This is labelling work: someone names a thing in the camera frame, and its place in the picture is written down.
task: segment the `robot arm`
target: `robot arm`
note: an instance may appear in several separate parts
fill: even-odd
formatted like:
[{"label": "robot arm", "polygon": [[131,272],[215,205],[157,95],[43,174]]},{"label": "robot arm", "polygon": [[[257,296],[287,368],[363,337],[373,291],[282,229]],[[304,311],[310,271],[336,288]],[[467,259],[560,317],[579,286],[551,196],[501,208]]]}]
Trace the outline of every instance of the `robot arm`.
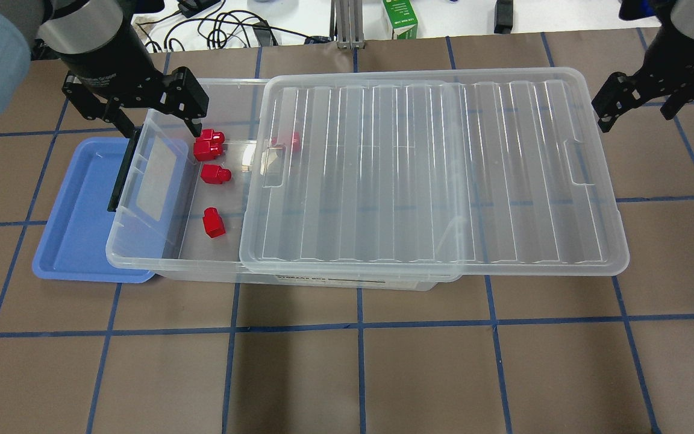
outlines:
[{"label": "robot arm", "polygon": [[[633,76],[614,72],[593,99],[598,125],[608,132],[623,113],[666,96],[661,107],[672,119],[694,100],[694,0],[648,0],[662,26]],[[623,0],[620,17],[644,17],[640,0]]]},{"label": "robot arm", "polygon": [[85,118],[132,137],[121,110],[149,107],[184,120],[198,137],[208,96],[188,68],[163,75],[115,0],[0,0],[0,112],[28,71],[34,36],[69,67],[63,93]]}]

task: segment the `clear plastic box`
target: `clear plastic box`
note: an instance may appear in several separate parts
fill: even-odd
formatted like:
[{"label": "clear plastic box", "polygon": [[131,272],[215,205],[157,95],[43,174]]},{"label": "clear plastic box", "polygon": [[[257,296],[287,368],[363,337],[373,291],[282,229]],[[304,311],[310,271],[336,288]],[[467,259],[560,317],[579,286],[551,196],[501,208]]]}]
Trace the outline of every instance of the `clear plastic box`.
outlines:
[{"label": "clear plastic box", "polygon": [[[573,69],[201,81],[204,127],[226,134],[217,162],[233,180],[204,184],[188,131],[149,112],[107,242],[115,266],[429,289],[463,274],[614,275],[628,264]],[[208,206],[225,236],[205,236]]]}]

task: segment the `green and white carton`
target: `green and white carton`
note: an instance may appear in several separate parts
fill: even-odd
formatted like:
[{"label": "green and white carton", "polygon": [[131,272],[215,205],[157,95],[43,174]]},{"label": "green and white carton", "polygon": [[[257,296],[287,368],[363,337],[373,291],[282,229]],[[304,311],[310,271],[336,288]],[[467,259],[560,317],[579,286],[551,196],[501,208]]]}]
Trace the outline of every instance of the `green and white carton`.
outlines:
[{"label": "green and white carton", "polygon": [[392,39],[416,39],[419,21],[416,19],[411,0],[383,0],[388,32]]}]

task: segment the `red toy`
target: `red toy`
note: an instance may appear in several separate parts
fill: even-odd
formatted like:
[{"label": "red toy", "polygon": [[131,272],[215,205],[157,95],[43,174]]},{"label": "red toy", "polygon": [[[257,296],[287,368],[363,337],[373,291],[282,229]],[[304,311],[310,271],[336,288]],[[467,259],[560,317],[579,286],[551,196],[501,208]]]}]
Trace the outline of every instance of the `red toy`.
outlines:
[{"label": "red toy", "polygon": [[232,172],[218,165],[204,165],[200,178],[208,184],[222,184],[232,179]]},{"label": "red toy", "polygon": [[200,137],[195,140],[195,158],[199,162],[209,162],[224,153],[224,133],[213,131],[212,129],[203,130]]},{"label": "red toy", "polygon": [[[270,143],[272,146],[278,145],[278,138],[273,137],[272,138],[272,143]],[[281,140],[280,146],[287,146],[287,140]],[[298,152],[301,151],[301,138],[298,135],[297,131],[294,131],[291,134],[291,152]]]},{"label": "red toy", "polygon": [[217,236],[222,236],[227,233],[227,230],[224,228],[224,221],[221,220],[221,216],[218,215],[218,209],[212,207],[205,209],[203,226],[205,226],[205,233],[207,233],[210,238],[216,238]]}]

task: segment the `clear plastic lid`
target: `clear plastic lid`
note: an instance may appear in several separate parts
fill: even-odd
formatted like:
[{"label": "clear plastic lid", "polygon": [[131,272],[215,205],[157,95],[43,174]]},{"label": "clear plastic lid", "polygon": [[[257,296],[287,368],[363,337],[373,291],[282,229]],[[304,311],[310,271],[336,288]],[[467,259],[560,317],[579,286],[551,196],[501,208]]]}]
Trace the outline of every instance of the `clear plastic lid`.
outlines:
[{"label": "clear plastic lid", "polygon": [[265,274],[614,275],[628,247],[565,68],[284,76],[240,260]]}]

